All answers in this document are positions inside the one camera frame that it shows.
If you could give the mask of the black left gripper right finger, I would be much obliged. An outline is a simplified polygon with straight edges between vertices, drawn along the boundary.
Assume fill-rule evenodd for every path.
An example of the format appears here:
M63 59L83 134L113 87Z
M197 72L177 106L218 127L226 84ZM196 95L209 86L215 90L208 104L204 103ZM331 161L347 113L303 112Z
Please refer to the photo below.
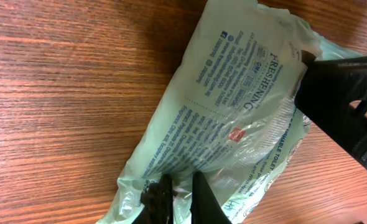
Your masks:
M206 177L200 171L193 175L191 224L231 224L222 211Z

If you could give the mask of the mint green wipes packet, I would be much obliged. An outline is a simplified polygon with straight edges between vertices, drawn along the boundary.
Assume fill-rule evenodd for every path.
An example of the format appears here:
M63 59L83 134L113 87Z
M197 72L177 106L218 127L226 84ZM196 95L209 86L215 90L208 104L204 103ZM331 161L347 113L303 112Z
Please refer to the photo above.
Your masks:
M358 56L287 9L209 0L101 222L133 222L141 194L170 174L173 221L189 223L196 171L227 219L243 222L309 131L294 105L307 63Z

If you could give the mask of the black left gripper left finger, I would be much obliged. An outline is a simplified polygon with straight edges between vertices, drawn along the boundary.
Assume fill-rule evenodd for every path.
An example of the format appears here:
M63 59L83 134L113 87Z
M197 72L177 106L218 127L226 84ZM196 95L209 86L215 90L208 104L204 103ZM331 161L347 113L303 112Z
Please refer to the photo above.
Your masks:
M172 178L164 174L160 181L150 184L141 194L140 202L144 208L132 224L173 224L173 199Z

